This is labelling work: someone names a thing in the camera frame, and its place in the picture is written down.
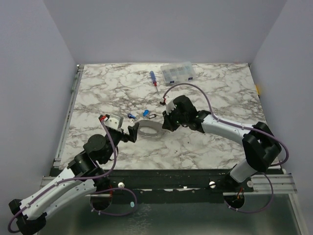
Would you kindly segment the clear plastic organizer box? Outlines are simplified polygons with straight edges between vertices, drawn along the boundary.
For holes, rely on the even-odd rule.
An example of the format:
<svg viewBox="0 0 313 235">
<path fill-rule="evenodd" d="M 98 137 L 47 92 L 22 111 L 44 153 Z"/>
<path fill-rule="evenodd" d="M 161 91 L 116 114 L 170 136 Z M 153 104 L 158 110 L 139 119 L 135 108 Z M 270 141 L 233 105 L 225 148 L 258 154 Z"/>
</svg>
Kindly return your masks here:
<svg viewBox="0 0 313 235">
<path fill-rule="evenodd" d="M 160 67 L 165 85 L 193 80 L 196 77 L 191 62 L 173 63 Z"/>
</svg>

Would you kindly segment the blue red screwdriver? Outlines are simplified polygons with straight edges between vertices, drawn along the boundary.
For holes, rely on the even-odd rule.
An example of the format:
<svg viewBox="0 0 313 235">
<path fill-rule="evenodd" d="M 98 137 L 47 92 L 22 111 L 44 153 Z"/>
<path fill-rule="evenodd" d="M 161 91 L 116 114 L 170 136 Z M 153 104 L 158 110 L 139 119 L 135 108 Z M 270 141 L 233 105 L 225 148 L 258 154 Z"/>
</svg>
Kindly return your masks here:
<svg viewBox="0 0 313 235">
<path fill-rule="evenodd" d="M 156 76 L 155 76 L 155 73 L 154 73 L 153 71 L 150 71 L 150 77 L 151 77 L 153 86 L 154 86 L 154 88 L 155 88 L 155 90 L 156 90 L 156 93 L 159 94 Z"/>
</svg>

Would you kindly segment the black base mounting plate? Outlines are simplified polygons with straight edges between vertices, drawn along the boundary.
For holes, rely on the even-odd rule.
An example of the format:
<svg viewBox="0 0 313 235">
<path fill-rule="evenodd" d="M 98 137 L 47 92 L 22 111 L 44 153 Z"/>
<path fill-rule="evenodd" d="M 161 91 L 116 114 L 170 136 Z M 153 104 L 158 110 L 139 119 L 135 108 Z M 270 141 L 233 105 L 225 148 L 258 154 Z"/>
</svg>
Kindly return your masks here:
<svg viewBox="0 0 313 235">
<path fill-rule="evenodd" d="M 233 181 L 225 169 L 115 170 L 108 179 L 88 180 L 76 186 L 69 182 L 58 202 L 72 202 L 91 195 L 97 206 L 178 203 L 223 203 L 224 193 L 236 196 L 250 192 L 246 181 Z"/>
</svg>

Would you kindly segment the black key tag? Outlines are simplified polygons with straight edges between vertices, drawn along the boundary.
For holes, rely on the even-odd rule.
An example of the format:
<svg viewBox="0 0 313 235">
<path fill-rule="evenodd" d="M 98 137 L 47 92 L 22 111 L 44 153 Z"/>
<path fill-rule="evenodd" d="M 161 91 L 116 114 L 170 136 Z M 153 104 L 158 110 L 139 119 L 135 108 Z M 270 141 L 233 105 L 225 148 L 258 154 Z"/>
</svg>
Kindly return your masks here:
<svg viewBox="0 0 313 235">
<path fill-rule="evenodd" d="M 153 119 L 153 118 L 156 118 L 156 117 L 157 117 L 156 114 L 150 114 L 150 115 L 148 116 L 149 119 Z"/>
</svg>

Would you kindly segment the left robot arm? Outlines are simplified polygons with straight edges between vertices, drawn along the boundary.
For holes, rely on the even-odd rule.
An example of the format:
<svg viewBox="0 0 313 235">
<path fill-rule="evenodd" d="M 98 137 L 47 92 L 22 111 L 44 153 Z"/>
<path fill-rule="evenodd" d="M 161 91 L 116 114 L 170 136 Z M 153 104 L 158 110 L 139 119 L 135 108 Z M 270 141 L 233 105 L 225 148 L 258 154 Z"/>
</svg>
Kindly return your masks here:
<svg viewBox="0 0 313 235">
<path fill-rule="evenodd" d="M 123 130 L 105 125 L 104 121 L 101 124 L 106 135 L 91 136 L 84 144 L 84 150 L 54 180 L 33 195 L 9 203 L 13 214 L 8 224 L 10 233 L 34 235 L 67 204 L 88 194 L 113 190 L 108 179 L 113 170 L 104 171 L 100 165 L 107 163 L 111 156 L 114 156 L 113 165 L 116 165 L 119 142 L 135 142 L 139 125 L 130 126 L 129 132 L 125 134 Z"/>
</svg>

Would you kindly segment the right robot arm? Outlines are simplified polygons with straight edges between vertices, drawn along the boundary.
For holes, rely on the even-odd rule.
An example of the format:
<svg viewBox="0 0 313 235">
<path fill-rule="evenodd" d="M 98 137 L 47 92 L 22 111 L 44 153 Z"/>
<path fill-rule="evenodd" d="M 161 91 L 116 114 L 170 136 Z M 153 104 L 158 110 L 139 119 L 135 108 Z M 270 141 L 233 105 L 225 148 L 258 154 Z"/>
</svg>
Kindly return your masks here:
<svg viewBox="0 0 313 235">
<path fill-rule="evenodd" d="M 210 111 L 200 110 L 185 95 L 171 100 L 162 112 L 162 128 L 171 132 L 179 127 L 188 127 L 193 131 L 214 134 L 240 144 L 245 159 L 235 165 L 225 178 L 225 187 L 229 191 L 238 190 L 243 181 L 257 172 L 266 172 L 282 151 L 279 142 L 273 139 L 269 127 L 263 122 L 255 125 L 232 125 L 215 119 Z"/>
</svg>

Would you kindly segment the aluminium frame rail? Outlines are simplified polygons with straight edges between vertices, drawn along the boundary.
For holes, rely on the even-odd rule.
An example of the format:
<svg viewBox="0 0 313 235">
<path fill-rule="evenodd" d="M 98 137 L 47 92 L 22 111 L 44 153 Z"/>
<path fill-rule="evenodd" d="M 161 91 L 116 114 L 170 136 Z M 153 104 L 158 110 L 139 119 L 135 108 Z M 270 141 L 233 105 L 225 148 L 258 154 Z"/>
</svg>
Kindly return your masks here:
<svg viewBox="0 0 313 235">
<path fill-rule="evenodd" d="M 257 194 L 296 194 L 297 189 L 291 174 L 254 175 L 245 184 Z"/>
</svg>

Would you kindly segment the grey large key ring holder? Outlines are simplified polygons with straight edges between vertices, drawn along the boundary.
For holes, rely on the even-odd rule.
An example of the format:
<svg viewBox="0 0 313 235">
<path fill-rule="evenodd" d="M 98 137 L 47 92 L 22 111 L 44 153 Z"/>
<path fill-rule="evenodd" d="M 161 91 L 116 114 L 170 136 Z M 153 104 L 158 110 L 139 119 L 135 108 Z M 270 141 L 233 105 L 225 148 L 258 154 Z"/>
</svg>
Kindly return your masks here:
<svg viewBox="0 0 313 235">
<path fill-rule="evenodd" d="M 152 120 L 140 120 L 138 122 L 138 133 L 143 136 L 157 137 L 163 135 L 162 124 Z M 145 132 L 143 129 L 151 129 L 152 132 Z"/>
</svg>

